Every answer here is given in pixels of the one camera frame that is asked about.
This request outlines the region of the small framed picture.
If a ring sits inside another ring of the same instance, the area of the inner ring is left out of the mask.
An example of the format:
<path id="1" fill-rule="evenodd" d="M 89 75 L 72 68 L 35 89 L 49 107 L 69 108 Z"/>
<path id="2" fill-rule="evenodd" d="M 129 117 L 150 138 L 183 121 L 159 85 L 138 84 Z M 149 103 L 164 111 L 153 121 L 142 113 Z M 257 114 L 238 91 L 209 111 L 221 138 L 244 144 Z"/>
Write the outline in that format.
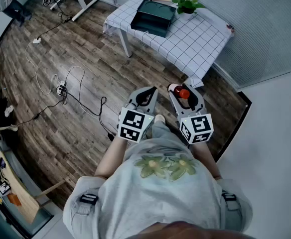
<path id="1" fill-rule="evenodd" d="M 11 187 L 8 183 L 3 182 L 0 184 L 0 193 L 2 196 L 5 196 L 10 193 Z"/>

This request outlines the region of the small orange object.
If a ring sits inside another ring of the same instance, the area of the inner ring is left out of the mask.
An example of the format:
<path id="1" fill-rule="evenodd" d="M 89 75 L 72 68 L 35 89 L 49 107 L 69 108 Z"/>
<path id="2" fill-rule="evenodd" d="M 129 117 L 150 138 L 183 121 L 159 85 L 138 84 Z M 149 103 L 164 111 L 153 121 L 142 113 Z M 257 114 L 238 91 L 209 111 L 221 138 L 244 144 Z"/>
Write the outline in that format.
<path id="1" fill-rule="evenodd" d="M 9 193 L 7 195 L 8 200 L 10 201 L 10 203 L 16 205 L 16 206 L 21 206 L 21 202 L 18 198 L 18 196 L 14 193 Z"/>

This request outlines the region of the small red object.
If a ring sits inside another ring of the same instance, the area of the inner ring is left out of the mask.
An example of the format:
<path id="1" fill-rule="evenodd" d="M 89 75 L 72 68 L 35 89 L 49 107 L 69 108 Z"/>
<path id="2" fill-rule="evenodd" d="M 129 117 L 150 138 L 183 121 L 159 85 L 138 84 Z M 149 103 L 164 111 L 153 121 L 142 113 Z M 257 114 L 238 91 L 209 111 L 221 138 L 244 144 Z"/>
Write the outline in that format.
<path id="1" fill-rule="evenodd" d="M 170 84 L 168 86 L 168 91 L 173 92 L 177 98 L 188 99 L 190 97 L 190 91 L 182 85 Z"/>

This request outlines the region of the person's grey trousers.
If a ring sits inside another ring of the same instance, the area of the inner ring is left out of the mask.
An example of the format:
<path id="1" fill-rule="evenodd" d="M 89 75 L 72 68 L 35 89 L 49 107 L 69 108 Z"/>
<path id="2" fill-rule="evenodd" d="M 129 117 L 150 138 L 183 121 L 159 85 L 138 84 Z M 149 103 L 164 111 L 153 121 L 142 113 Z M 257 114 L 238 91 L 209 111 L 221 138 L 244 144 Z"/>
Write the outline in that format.
<path id="1" fill-rule="evenodd" d="M 170 131 L 170 129 L 162 121 L 156 121 L 151 127 L 151 137 L 150 139 L 166 139 L 176 141 L 178 137 Z"/>

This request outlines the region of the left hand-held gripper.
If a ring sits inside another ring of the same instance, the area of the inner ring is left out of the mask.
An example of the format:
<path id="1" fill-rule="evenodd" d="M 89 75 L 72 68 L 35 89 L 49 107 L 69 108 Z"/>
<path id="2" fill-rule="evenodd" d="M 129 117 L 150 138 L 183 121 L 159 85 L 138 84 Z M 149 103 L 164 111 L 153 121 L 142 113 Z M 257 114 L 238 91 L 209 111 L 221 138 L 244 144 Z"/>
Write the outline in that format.
<path id="1" fill-rule="evenodd" d="M 154 121 L 158 90 L 143 87 L 133 91 L 119 114 L 118 137 L 139 143 Z"/>

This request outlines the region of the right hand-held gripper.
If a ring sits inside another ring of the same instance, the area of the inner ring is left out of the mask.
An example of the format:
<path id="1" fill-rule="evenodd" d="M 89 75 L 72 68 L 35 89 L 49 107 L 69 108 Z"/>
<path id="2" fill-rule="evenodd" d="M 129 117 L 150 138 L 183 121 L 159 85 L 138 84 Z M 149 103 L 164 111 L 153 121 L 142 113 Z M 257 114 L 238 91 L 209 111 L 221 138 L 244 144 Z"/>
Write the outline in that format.
<path id="1" fill-rule="evenodd" d="M 188 99 L 169 91 L 170 101 L 179 117 L 179 130 L 189 144 L 206 142 L 214 131 L 211 114 L 207 113 L 204 98 L 196 89 L 186 83 L 182 86 L 190 92 Z"/>

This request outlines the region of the wooden side desk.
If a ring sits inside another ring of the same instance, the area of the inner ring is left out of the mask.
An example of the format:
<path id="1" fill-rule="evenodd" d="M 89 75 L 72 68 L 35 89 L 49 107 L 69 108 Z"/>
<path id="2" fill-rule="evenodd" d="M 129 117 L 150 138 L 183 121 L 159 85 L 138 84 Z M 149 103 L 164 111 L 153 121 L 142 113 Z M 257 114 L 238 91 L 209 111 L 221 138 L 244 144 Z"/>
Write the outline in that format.
<path id="1" fill-rule="evenodd" d="M 5 164 L 4 168 L 0 167 L 0 175 L 3 176 L 3 181 L 9 184 L 11 193 L 15 194 L 21 203 L 21 205 L 17 206 L 18 211 L 29 224 L 32 224 L 38 211 L 40 210 L 40 204 L 28 192 L 27 188 L 11 168 L 6 156 L 1 150 L 0 159 L 2 159 Z"/>

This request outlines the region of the person's left forearm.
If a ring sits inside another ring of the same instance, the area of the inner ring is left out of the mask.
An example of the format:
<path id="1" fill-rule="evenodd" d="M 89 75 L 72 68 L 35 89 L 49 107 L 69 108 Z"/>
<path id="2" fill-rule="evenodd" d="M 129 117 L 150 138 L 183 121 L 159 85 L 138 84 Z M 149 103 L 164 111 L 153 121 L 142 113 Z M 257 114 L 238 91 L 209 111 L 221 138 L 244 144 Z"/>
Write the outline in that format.
<path id="1" fill-rule="evenodd" d="M 98 164 L 95 177 L 108 179 L 122 164 L 128 141 L 116 136 Z"/>

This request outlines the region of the dark green box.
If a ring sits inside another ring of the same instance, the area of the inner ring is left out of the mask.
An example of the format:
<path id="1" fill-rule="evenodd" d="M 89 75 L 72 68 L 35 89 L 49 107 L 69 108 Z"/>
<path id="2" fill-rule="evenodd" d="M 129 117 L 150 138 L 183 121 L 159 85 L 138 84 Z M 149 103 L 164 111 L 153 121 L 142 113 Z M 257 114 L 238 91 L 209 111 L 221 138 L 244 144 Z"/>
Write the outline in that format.
<path id="1" fill-rule="evenodd" d="M 143 0 L 131 22 L 131 29 L 166 37 L 175 11 L 175 7 Z"/>

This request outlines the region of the table with white checked tablecloth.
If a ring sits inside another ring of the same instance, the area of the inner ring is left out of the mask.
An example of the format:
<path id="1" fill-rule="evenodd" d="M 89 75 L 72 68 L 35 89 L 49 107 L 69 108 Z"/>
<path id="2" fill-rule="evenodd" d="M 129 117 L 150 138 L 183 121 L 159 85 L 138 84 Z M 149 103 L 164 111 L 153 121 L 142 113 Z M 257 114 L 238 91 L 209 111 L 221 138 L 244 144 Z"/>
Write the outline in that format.
<path id="1" fill-rule="evenodd" d="M 103 32 L 117 32 L 128 57 L 132 54 L 127 35 L 131 34 L 186 74 L 187 84 L 194 88 L 203 86 L 203 77 L 234 35 L 230 26 L 210 10 L 199 8 L 189 19 L 176 15 L 166 37 L 133 30 L 131 22 L 142 1 L 128 0 L 117 8 L 107 16 Z"/>

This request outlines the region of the green potted plant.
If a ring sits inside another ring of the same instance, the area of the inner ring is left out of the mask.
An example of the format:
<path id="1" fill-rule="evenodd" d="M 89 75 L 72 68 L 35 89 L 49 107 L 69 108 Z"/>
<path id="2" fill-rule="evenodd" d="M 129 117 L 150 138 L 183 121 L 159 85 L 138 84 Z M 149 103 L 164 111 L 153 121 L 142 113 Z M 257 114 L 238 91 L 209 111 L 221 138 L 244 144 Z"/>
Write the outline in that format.
<path id="1" fill-rule="evenodd" d="M 177 4 L 177 13 L 184 20 L 192 19 L 192 16 L 197 14 L 197 9 L 205 8 L 198 0 L 172 0 L 172 2 Z"/>

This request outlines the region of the glass partition with blinds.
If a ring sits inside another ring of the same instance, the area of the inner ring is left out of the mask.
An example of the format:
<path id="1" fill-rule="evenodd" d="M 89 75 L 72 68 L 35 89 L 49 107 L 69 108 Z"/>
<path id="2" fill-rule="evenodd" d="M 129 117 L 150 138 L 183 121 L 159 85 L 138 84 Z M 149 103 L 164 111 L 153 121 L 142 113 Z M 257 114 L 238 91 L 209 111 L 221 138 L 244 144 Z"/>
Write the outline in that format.
<path id="1" fill-rule="evenodd" d="M 199 0 L 234 27 L 216 59 L 244 88 L 291 72 L 291 0 Z"/>

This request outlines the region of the person's grey floral shirt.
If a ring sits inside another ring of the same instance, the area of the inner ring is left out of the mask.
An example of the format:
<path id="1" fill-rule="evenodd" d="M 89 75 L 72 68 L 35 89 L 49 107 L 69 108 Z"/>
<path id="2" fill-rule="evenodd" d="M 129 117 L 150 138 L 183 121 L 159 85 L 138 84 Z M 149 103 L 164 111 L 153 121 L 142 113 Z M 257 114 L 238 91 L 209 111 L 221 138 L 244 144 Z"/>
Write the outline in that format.
<path id="1" fill-rule="evenodd" d="M 235 194 L 226 202 L 222 192 Z M 80 202 L 83 194 L 99 197 Z M 215 180 L 180 139 L 145 139 L 126 148 L 108 179 L 83 176 L 63 222 L 75 239 L 251 239 L 252 205 L 232 180 Z"/>

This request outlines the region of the white power strip with plugs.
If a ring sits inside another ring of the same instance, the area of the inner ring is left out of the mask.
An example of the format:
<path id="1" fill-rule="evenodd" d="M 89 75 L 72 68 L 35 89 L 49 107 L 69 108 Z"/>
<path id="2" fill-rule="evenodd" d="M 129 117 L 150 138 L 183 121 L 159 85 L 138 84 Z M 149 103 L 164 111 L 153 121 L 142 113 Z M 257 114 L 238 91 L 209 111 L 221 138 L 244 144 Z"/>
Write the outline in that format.
<path id="1" fill-rule="evenodd" d="M 66 83 L 64 81 L 61 81 L 59 83 L 59 86 L 56 88 L 57 95 L 59 95 L 59 96 L 63 95 L 63 93 L 65 92 L 65 85 L 66 85 Z"/>

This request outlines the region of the person's right forearm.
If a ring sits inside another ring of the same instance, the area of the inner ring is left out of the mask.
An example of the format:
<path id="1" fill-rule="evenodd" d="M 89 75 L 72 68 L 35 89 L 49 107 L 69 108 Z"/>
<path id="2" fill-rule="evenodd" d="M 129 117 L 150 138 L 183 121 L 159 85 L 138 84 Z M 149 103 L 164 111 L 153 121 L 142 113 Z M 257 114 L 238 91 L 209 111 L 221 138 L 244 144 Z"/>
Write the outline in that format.
<path id="1" fill-rule="evenodd" d="M 191 153 L 195 159 L 200 161 L 211 173 L 215 180 L 222 179 L 220 170 L 214 160 L 207 144 L 205 142 L 200 142 L 191 145 Z"/>

